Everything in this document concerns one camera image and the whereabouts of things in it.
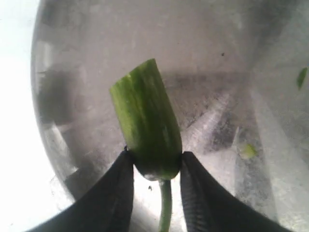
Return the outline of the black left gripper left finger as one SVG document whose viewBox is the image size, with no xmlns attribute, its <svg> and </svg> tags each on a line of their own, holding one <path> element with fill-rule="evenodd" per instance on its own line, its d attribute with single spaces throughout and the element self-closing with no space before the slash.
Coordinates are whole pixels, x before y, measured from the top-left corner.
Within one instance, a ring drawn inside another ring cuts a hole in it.
<svg viewBox="0 0 309 232">
<path fill-rule="evenodd" d="M 33 232 L 127 232 L 133 209 L 133 159 L 127 148 L 104 176 L 63 212 Z"/>
</svg>

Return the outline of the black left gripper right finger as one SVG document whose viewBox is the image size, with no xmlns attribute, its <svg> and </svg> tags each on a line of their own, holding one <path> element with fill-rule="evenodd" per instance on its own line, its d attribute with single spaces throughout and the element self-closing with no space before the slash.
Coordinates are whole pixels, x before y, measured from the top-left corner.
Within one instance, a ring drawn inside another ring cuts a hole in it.
<svg viewBox="0 0 309 232">
<path fill-rule="evenodd" d="M 189 232 L 286 232 L 231 195 L 189 151 L 182 154 L 181 197 Z"/>
</svg>

